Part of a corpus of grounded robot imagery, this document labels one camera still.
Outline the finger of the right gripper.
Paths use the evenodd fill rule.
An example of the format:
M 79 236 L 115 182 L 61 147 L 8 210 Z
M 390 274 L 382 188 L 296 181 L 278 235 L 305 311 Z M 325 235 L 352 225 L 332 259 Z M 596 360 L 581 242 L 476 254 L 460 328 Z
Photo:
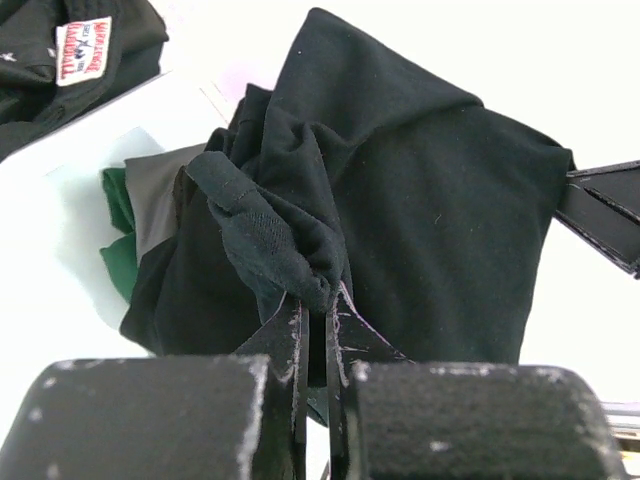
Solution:
M 638 161 L 568 172 L 555 218 L 639 278 Z

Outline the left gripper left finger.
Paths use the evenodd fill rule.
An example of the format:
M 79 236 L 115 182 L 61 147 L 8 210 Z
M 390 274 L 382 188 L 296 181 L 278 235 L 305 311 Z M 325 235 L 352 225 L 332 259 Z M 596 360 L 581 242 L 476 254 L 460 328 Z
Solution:
M 231 355 L 67 360 L 27 391 L 5 479 L 301 479 L 309 314 L 291 298 Z

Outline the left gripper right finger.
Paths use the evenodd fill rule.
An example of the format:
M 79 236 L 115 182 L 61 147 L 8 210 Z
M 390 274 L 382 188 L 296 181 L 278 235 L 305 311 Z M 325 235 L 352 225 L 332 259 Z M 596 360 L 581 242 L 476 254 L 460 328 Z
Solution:
M 341 289 L 326 317 L 334 479 L 623 479 L 604 410 L 551 366 L 416 363 Z

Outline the black t shirt blue logo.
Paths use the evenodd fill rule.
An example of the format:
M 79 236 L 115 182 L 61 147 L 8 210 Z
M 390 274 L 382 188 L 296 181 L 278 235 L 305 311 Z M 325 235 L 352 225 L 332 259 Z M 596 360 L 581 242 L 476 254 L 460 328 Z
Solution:
M 568 149 L 315 8 L 187 168 L 263 317 L 346 288 L 415 361 L 515 363 Z

